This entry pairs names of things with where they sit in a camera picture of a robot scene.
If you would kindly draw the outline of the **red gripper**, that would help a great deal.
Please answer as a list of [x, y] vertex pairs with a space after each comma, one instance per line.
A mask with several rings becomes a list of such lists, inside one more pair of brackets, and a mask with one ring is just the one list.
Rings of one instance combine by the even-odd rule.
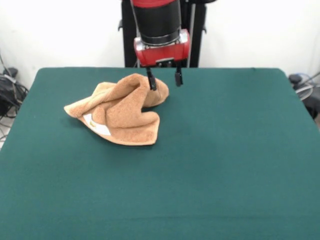
[[[136, 37], [134, 39], [133, 45], [136, 57], [139, 60], [140, 65], [146, 67], [150, 89], [152, 91], [156, 91], [156, 79], [152, 74], [152, 70], [149, 66], [155, 66], [160, 62], [180, 62], [187, 59], [190, 50], [190, 35], [187, 29], [182, 29], [177, 40], [170, 44], [161, 46], [147, 45], [142, 41], [141, 37]], [[176, 66], [174, 77], [177, 87], [183, 85], [181, 66]]]

